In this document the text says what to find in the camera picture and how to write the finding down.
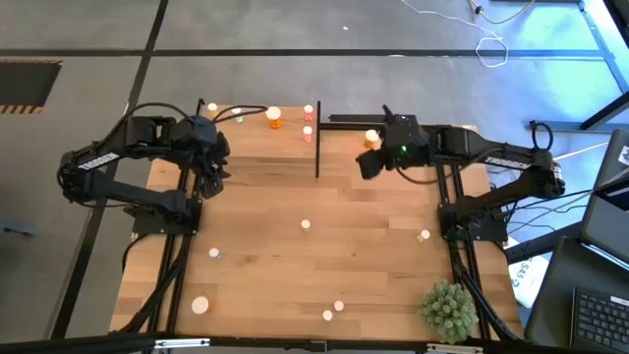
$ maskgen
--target concrete floor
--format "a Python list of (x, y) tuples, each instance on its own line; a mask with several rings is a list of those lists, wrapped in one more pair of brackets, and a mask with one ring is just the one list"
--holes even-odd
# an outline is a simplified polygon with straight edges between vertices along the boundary
[[(600, 14), (600, 28), (609, 33), (616, 57), (626, 58), (626, 47), (605, 23), (598, 1), (592, 0), (592, 7)], [(423, 10), (474, 21), (464, 0), (411, 2)], [(143, 48), (158, 3), (5, 0), (0, 3), (0, 48)], [(481, 3), (494, 18), (522, 6)], [(512, 49), (597, 48), (576, 5), (535, 5), (504, 26), (476, 21), (503, 35)], [(168, 6), (156, 46), (474, 49), (480, 37), (475, 29), (417, 15), (396, 0), (178, 0)], [(37, 230), (33, 238), (0, 235), (0, 342), (47, 335), (87, 216), (84, 208), (69, 205), (56, 185), (59, 158), (111, 129), (128, 100), (139, 62), (64, 58), (43, 113), (0, 115), (0, 215)], [(323, 116), (377, 113), (386, 103), (396, 111), (416, 113), (422, 122), (476, 125), (488, 139), (528, 146), (525, 122), (581, 121), (618, 95), (613, 76), (599, 59), (510, 59), (508, 65), (490, 70), (476, 58), (193, 57), (152, 59), (140, 102), (170, 102), (192, 111), (199, 97), (277, 105), (319, 99)], [(626, 120), (626, 114), (617, 119)], [(607, 139), (555, 134), (552, 151), (563, 154)], [(564, 160), (567, 192), (592, 187), (603, 153), (599, 148)], [(124, 161), (117, 178), (142, 185), (147, 171), (146, 161)], [(515, 177), (507, 172), (491, 179), (500, 185)], [(582, 212), (576, 209), (539, 223), (561, 227), (578, 220)], [(538, 213), (524, 210), (514, 220)], [(106, 212), (69, 335), (107, 331), (131, 223), (121, 210)], [(545, 232), (529, 227), (513, 237), (524, 241)]]

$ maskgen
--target wooden table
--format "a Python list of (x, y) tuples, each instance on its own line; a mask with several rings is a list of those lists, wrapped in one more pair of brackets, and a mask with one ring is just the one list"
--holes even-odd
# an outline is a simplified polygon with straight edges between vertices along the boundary
[[(435, 282), (452, 281), (437, 221), (437, 185), (413, 185), (391, 172), (364, 181), (354, 160), (365, 150), (362, 132), (321, 132), (316, 179), (315, 139), (303, 141), (302, 108), (282, 107), (282, 120), (279, 130), (269, 129), (263, 114), (248, 116), (243, 124), (220, 124), (232, 150), (226, 170), (233, 177), (203, 206), (176, 331), (436, 340), (417, 311)], [(416, 179), (435, 178), (433, 168), (408, 171)], [(174, 189), (178, 176), (176, 166), (155, 160), (147, 186)], [(462, 177), (468, 195), (489, 190), (481, 165), (466, 169)], [(309, 232), (301, 229), (302, 219), (312, 222)], [(423, 229), (432, 236), (420, 243)], [(112, 329), (125, 325), (152, 291), (163, 245), (164, 236), (151, 236), (129, 254)], [(208, 255), (213, 247), (221, 251), (221, 260)], [(504, 255), (489, 242), (477, 242), (476, 250), (484, 293), (522, 336)], [(210, 302), (203, 315), (191, 308), (198, 296)], [(326, 323), (321, 314), (337, 300), (345, 310)]]

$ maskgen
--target succulent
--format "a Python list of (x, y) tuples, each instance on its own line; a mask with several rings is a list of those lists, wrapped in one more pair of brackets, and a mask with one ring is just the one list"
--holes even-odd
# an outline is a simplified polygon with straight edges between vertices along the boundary
[(446, 280), (434, 285), (420, 304), (418, 314), (424, 316), (442, 343), (449, 344), (472, 335), (474, 325), (479, 321), (472, 295), (460, 284), (451, 285)]

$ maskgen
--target wooden tabletop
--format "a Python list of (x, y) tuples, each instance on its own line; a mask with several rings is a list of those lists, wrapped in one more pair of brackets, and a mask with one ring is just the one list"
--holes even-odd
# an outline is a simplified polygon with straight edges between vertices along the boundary
[[(315, 137), (312, 143), (303, 140), (303, 108), (280, 108), (283, 124), (278, 130), (269, 128), (263, 114), (248, 116), (242, 124), (220, 123), (232, 150), (226, 170), (233, 177), (220, 195), (204, 203), (176, 331), (436, 340), (417, 311), (435, 282), (452, 281), (438, 227), (437, 185), (413, 185), (392, 172), (364, 181), (355, 162), (365, 150), (364, 132), (321, 132), (316, 179)], [(408, 174), (435, 178), (433, 168)], [(176, 166), (155, 160), (147, 186), (174, 189), (178, 176)], [(467, 195), (489, 190), (481, 165), (466, 169), (462, 177)], [(303, 219), (312, 223), (308, 232), (300, 227)], [(424, 229), (431, 237), (420, 243), (417, 236)], [(152, 291), (163, 245), (164, 236), (150, 236), (129, 254), (112, 329), (125, 325)], [(504, 255), (491, 243), (475, 245), (484, 293), (522, 336)], [(212, 259), (210, 248), (218, 248), (222, 259)], [(191, 308), (198, 296), (210, 303), (203, 315)], [(333, 311), (337, 300), (345, 303), (340, 313)], [(331, 322), (322, 319), (324, 310), (334, 312)], [(161, 314), (163, 328), (165, 311)]]

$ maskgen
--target green plant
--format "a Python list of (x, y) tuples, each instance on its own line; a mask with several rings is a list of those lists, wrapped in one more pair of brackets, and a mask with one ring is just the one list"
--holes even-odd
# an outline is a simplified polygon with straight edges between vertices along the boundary
[(439, 335), (442, 343), (454, 344), (472, 335), (474, 324), (479, 321), (472, 295), (460, 284), (437, 282), (424, 298), (418, 313), (424, 315), (427, 324)]

